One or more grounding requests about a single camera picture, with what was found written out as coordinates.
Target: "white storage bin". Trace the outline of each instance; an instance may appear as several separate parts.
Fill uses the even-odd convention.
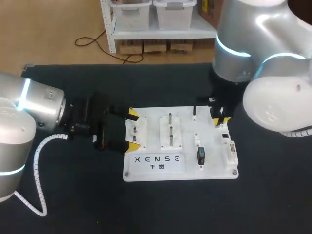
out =
[[[189,30],[197,0],[154,0],[161,30]]]
[[[139,4],[111,3],[118,28],[121,31],[148,30],[151,4],[152,0],[143,0]]]

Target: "black table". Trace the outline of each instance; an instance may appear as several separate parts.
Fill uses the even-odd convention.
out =
[[[210,64],[28,67],[23,76],[65,90],[67,99],[106,92],[133,107],[199,105],[208,96]],[[108,132],[122,139],[123,121]],[[89,140],[55,140],[41,152],[48,207],[41,218],[15,196],[0,204],[0,233],[277,234],[312,231],[312,138],[292,139],[257,126],[239,106],[229,122],[236,142],[236,180],[123,181],[123,155],[96,152]],[[18,191],[40,208],[33,153]]]

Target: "black cable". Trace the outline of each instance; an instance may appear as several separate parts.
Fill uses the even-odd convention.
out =
[[[81,37],[81,38],[78,38],[75,40],[75,46],[88,46],[88,45],[91,45],[92,43],[96,43],[99,48],[107,55],[113,57],[113,58],[116,58],[116,59],[119,59],[121,61],[123,61],[123,64],[125,64],[126,62],[128,63],[139,63],[139,62],[142,62],[144,60],[144,56],[143,54],[138,54],[138,55],[141,55],[141,59],[139,61],[129,61],[128,59],[132,56],[137,56],[137,55],[129,55],[126,59],[123,59],[123,58],[119,58],[119,57],[116,57],[114,55],[111,55],[109,53],[107,53],[102,47],[101,45],[99,44],[99,42],[97,41],[97,39],[99,39],[100,37],[102,37],[104,34],[106,33],[106,30],[104,32],[102,32],[98,37],[96,37],[95,39],[94,38],[90,38],[90,37]],[[81,39],[90,39],[91,41],[89,43],[86,43],[86,44],[78,44],[77,42]]]

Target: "white acrylic plate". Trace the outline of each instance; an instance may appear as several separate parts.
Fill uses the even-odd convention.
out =
[[[135,152],[127,153],[124,161],[125,181],[235,179],[238,159],[231,152],[227,125],[215,127],[208,106],[135,108],[140,119],[126,120],[126,140],[141,144]],[[172,113],[169,125],[168,114]],[[173,127],[170,146],[169,127]],[[198,147],[205,148],[205,165],[197,161]]]

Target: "wooden floor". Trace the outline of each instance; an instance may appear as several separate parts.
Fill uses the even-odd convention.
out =
[[[0,0],[0,71],[20,75],[27,63],[121,64],[95,44],[74,46],[103,30],[100,0]],[[108,50],[106,36],[99,42]],[[210,62],[213,54],[212,43],[186,55],[145,55],[141,64]]]

